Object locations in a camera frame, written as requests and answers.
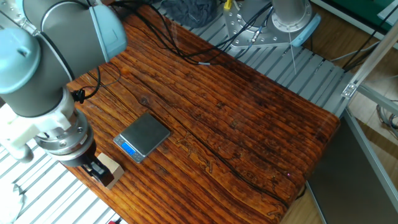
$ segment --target metal bracket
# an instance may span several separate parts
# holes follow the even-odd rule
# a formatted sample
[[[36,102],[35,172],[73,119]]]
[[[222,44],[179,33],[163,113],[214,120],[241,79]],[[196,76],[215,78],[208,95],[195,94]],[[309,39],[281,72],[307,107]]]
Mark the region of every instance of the metal bracket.
[[[353,97],[356,89],[358,89],[358,86],[354,83],[349,83],[346,88],[343,90],[343,93],[341,94],[343,97],[350,99]]]

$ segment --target black cable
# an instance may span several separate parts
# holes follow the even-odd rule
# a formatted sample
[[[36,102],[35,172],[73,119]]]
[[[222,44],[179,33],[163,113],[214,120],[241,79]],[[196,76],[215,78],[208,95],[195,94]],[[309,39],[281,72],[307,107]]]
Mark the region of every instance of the black cable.
[[[264,6],[258,13],[256,13],[256,14],[248,21],[247,24],[245,24],[245,26],[244,26],[237,34],[233,35],[231,38],[227,39],[226,41],[219,43],[218,45],[214,46],[213,48],[206,49],[206,50],[203,50],[203,51],[201,51],[201,52],[196,52],[196,53],[194,53],[194,54],[186,54],[185,52],[183,52],[182,50],[180,50],[180,49],[177,47],[177,45],[176,45],[176,43],[175,43],[175,41],[174,41],[174,38],[173,38],[173,36],[172,36],[172,33],[171,33],[170,29],[169,29],[169,25],[166,23],[165,19],[163,18],[163,15],[162,15],[155,7],[153,7],[152,5],[149,5],[149,7],[151,7],[151,9],[152,9],[153,11],[155,11],[155,12],[158,14],[158,16],[162,19],[162,22],[163,22],[164,26],[166,27],[167,33],[168,33],[168,35],[169,35],[170,38],[168,38],[158,27],[156,27],[155,25],[153,25],[153,24],[152,24],[150,21],[148,21],[144,16],[142,16],[141,14],[139,14],[139,13],[136,11],[136,9],[132,9],[132,8],[130,8],[130,7],[126,4],[126,3],[132,3],[132,2],[135,3],[135,2],[137,2],[137,1],[118,1],[118,2],[112,3],[112,6],[123,7],[123,8],[126,8],[126,9],[132,11],[132,12],[133,12],[133,13],[134,13],[134,14],[135,14],[135,15],[136,15],[136,16],[137,16],[137,17],[138,17],[138,18],[139,18],[139,19],[140,19],[140,20],[141,20],[153,33],[154,33],[154,34],[155,34],[155,36],[156,36],[156,37],[158,38],[158,40],[162,43],[162,45],[165,46],[166,49],[168,49],[169,51],[171,51],[173,54],[178,55],[179,57],[181,57],[182,59],[184,59],[184,60],[187,61],[188,63],[190,63],[190,64],[195,64],[195,65],[198,65],[198,64],[209,64],[209,62],[210,62],[211,60],[214,60],[217,56],[219,56],[219,55],[222,54],[226,49],[228,49],[229,46],[233,43],[233,41],[237,38],[237,36],[238,36],[239,34],[241,34],[242,32],[244,32],[249,26],[252,26],[252,25],[255,23],[256,19],[257,19],[262,13],[266,12],[267,9],[269,9],[269,8],[271,7],[271,3],[268,4],[268,5],[266,5],[266,6]],[[144,2],[140,2],[140,1],[138,1],[138,3],[143,4],[143,5],[148,5],[148,4],[146,4],[146,3],[144,3]],[[174,47],[174,49],[171,48],[170,46],[168,46],[168,45],[165,43],[165,41],[161,38],[161,36],[162,36],[172,47]],[[220,54],[218,54],[217,56],[211,58],[210,60],[207,60],[205,63],[198,62],[197,60],[192,59],[192,57],[194,57],[194,56],[201,55],[201,54],[205,54],[205,53],[207,53],[207,52],[209,52],[209,51],[212,51],[212,50],[216,50],[216,49],[217,49],[217,50],[220,50],[220,49],[219,49],[220,46],[223,46],[223,47],[224,47],[224,50],[222,50],[222,51],[220,52]]]
[[[363,53],[361,56],[359,56],[353,63],[347,65],[344,73],[347,73],[351,71],[353,68],[357,67],[358,65],[361,65],[363,63],[363,60],[366,59],[372,52],[373,50],[377,47],[378,44],[373,46],[372,49],[368,50],[367,52]]]
[[[113,65],[113,67],[115,67],[115,68],[118,70],[119,76],[118,76],[118,78],[117,78],[115,81],[113,81],[113,82],[111,82],[111,83],[108,83],[108,84],[106,84],[106,85],[101,85],[100,88],[104,88],[104,87],[113,85],[113,84],[117,83],[118,81],[120,81],[120,79],[122,79],[122,72],[120,71],[119,67],[117,67],[117,66],[116,66],[114,63],[112,63],[112,62],[108,62],[108,63],[109,63],[110,65]],[[94,87],[96,87],[96,86],[84,86],[84,87],[81,87],[80,89],[94,88]]]
[[[122,72],[120,71],[119,67],[117,67],[114,63],[109,62],[109,64],[113,65],[113,67],[115,67],[118,72],[119,72],[119,76],[118,78],[106,85],[101,85],[101,72],[100,72],[100,68],[97,67],[97,73],[98,73],[98,79],[97,79],[97,85],[95,86],[84,86],[81,87],[79,90],[75,90],[73,92],[71,92],[72,94],[72,98],[75,102],[79,102],[79,103],[84,103],[85,100],[90,99],[91,97],[93,97],[94,95],[97,94],[98,90],[100,90],[101,87],[107,87],[110,85],[113,85],[115,83],[117,83],[118,81],[120,81],[120,79],[122,78]],[[85,88],[95,88],[94,91],[92,93],[90,93],[88,96],[86,96],[86,91]]]
[[[306,191],[306,190],[307,190],[307,186],[304,185],[304,190],[301,192],[301,194],[299,194],[299,195],[297,196],[296,200],[302,198],[302,197],[305,195],[305,191]]]
[[[88,96],[85,96],[85,100],[90,99],[91,97],[93,97],[98,92],[98,90],[100,90],[100,87],[101,87],[101,72],[100,72],[100,68],[99,67],[97,67],[97,76],[98,76],[97,85],[95,86],[95,89],[94,89],[94,91],[92,93],[90,93]]]
[[[386,18],[383,19],[383,21],[379,24],[378,28],[381,28],[381,26],[388,20],[388,18],[398,9],[398,5],[386,16]],[[376,34],[377,29],[374,30],[374,32],[369,36],[369,38],[365,41],[365,43],[355,52],[355,54],[344,64],[343,69],[346,70],[346,67],[349,65],[349,63],[360,53],[360,51],[366,46],[366,44],[371,41],[373,36]]]

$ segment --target wire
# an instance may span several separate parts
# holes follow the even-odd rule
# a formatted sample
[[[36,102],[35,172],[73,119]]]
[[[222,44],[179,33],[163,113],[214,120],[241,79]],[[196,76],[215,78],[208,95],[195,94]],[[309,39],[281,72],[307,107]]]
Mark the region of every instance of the wire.
[[[302,198],[302,197],[305,195],[305,191],[306,191],[306,190],[307,190],[307,186],[306,186],[306,185],[304,185],[304,190],[301,192],[301,194],[300,194],[300,195],[298,195],[298,196],[297,196],[296,200],[298,200],[298,199]]]
[[[112,62],[109,62],[109,64],[110,64],[110,65],[113,65],[113,67],[115,67],[115,68],[118,70],[119,76],[118,76],[118,78],[117,78],[115,81],[113,81],[113,82],[111,82],[111,83],[108,83],[108,84],[106,84],[106,85],[101,85],[100,88],[104,88],[104,87],[113,85],[113,84],[117,83],[118,81],[120,81],[120,79],[122,79],[122,72],[120,71],[119,67],[117,67],[117,66],[116,66],[114,63],[112,63]],[[84,86],[84,87],[81,87],[80,89],[94,88],[94,87],[96,87],[96,86]]]
[[[73,98],[73,100],[74,100],[75,102],[84,103],[85,100],[90,99],[91,97],[93,97],[94,95],[96,95],[97,92],[98,92],[98,90],[100,90],[101,87],[104,88],[104,87],[113,85],[113,84],[115,84],[115,83],[117,83],[117,82],[120,81],[120,79],[122,78],[122,72],[120,71],[120,69],[119,69],[114,63],[109,62],[109,64],[113,65],[113,66],[118,70],[118,72],[119,72],[118,78],[117,78],[115,81],[113,81],[113,82],[111,82],[111,83],[109,83],[109,84],[102,85],[102,84],[101,84],[101,72],[100,72],[100,68],[97,67],[97,76],[98,76],[98,78],[97,78],[97,85],[95,85],[95,86],[84,86],[84,87],[81,87],[79,90],[73,91],[73,92],[72,92],[72,98]],[[86,96],[85,88],[95,88],[95,89],[93,90],[92,93],[90,93],[88,96]]]
[[[90,98],[93,97],[95,94],[97,94],[98,90],[99,90],[100,87],[101,87],[101,72],[100,72],[100,68],[99,68],[99,67],[97,67],[97,77],[98,77],[98,79],[97,79],[97,85],[95,86],[94,91],[93,91],[92,93],[90,93],[88,96],[85,96],[85,97],[84,97],[85,100],[90,99]]]
[[[370,47],[368,47],[368,48],[366,48],[366,49],[362,49],[361,52],[366,52],[366,51],[368,51],[368,50],[371,50],[371,49],[372,49],[375,45],[377,45],[378,43],[380,43],[380,41],[377,41],[376,43],[372,44]],[[353,55],[353,54],[355,54],[355,53],[356,53],[356,51],[351,52],[351,53],[348,53],[348,54],[343,55],[343,56],[341,56],[341,57],[332,59],[332,60],[330,60],[330,62],[335,62],[335,61],[341,60],[341,59],[346,58],[346,57],[348,57],[348,56],[351,56],[351,55]]]
[[[376,47],[377,47],[377,45],[373,46],[371,50],[368,50],[367,52],[363,53],[353,63],[349,64],[347,66],[347,68],[344,70],[344,73],[347,73],[347,72],[351,71],[353,68],[357,67],[358,65],[363,64],[364,63],[364,59],[366,59],[373,52],[373,50]]]
[[[272,4],[269,3],[266,6],[264,6],[258,13],[256,13],[249,21],[247,24],[245,24],[245,26],[242,27],[242,29],[235,35],[233,35],[231,38],[219,43],[218,45],[210,48],[210,49],[206,49],[206,50],[202,50],[193,54],[186,54],[184,51],[182,51],[181,49],[179,49],[174,41],[173,35],[169,29],[169,25],[166,23],[163,15],[152,5],[148,5],[153,11],[155,11],[158,16],[162,19],[162,22],[167,30],[167,33],[169,36],[167,36],[167,34],[164,34],[158,27],[156,27],[155,25],[153,25],[153,23],[151,23],[148,19],[146,19],[143,15],[141,15],[139,12],[137,12],[136,9],[132,9],[130,6],[127,5],[130,3],[139,3],[142,5],[148,5],[145,2],[142,1],[118,1],[118,2],[114,2],[112,3],[112,6],[118,6],[118,7],[123,7],[126,8],[130,11],[132,11],[150,30],[151,32],[154,33],[154,35],[158,38],[159,42],[169,51],[171,51],[173,54],[179,56],[180,58],[182,58],[183,60],[185,60],[186,62],[190,63],[190,64],[194,64],[194,65],[215,65],[214,63],[210,63],[212,60],[214,60],[215,58],[217,58],[217,56],[221,55],[223,52],[225,52],[229,46],[233,43],[233,41],[237,38],[237,36],[239,34],[241,34],[243,31],[245,31],[246,29],[248,29],[248,27],[252,26],[256,19],[264,12],[266,12],[271,6]],[[219,47],[223,48],[221,50],[221,52],[216,55],[215,57],[206,60],[204,62],[199,62],[197,60],[192,59],[192,57],[197,56],[197,55],[201,55],[201,54],[205,54],[207,52],[210,52],[212,50],[220,50]]]
[[[387,114],[384,108],[382,108],[380,105],[376,106],[376,111],[377,115],[379,116],[379,120],[381,123],[387,125],[390,127],[392,133],[395,135],[395,137],[398,139],[398,126],[393,123],[393,120],[397,117],[394,114],[391,114],[389,118],[387,118]]]
[[[398,5],[386,16],[386,18],[383,19],[383,21],[379,24],[378,28],[381,28],[381,26],[388,20],[388,18],[398,9]],[[355,54],[344,64],[343,69],[346,70],[346,67],[349,65],[349,63],[360,53],[360,51],[366,46],[366,44],[371,41],[371,39],[374,37],[378,29],[375,29],[374,32],[369,36],[369,38],[365,41],[365,43],[355,52]]]

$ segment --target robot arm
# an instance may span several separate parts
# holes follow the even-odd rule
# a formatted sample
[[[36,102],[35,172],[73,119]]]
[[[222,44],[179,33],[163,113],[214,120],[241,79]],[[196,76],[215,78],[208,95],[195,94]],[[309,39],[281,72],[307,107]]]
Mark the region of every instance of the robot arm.
[[[0,30],[0,97],[6,103],[0,109],[0,144],[29,162],[26,143],[34,138],[53,158],[83,166],[101,180],[107,168],[94,156],[91,126],[75,109],[66,84],[126,49],[123,25],[108,7],[83,0],[17,5],[39,32]]]

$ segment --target wooden table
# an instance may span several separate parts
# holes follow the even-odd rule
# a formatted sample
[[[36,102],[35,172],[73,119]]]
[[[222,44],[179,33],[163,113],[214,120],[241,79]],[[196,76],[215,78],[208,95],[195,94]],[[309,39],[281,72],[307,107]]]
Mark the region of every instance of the wooden table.
[[[148,8],[141,12],[161,27]],[[160,49],[138,18],[128,17],[124,26],[129,46],[112,60],[122,79],[78,108],[95,130],[98,153],[126,173],[107,190],[82,169],[69,170],[128,223],[279,223],[339,119],[241,62],[190,65]],[[171,27],[184,51],[211,47]],[[216,61],[232,59],[223,54]],[[101,74],[107,84],[118,70],[107,64]],[[94,85],[93,77],[69,87]],[[113,138],[145,112],[172,135],[136,164]]]

